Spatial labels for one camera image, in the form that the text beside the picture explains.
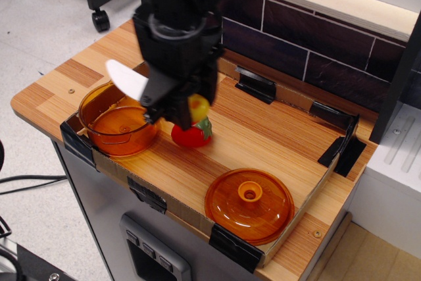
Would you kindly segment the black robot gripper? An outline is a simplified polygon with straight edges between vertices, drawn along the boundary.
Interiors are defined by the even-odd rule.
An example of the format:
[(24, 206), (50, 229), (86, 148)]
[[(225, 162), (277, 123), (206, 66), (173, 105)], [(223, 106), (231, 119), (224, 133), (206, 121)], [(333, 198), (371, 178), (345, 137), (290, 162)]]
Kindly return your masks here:
[(213, 103), (221, 43), (221, 0), (141, 0), (133, 22), (149, 81), (139, 100), (144, 119), (191, 128), (188, 97)]

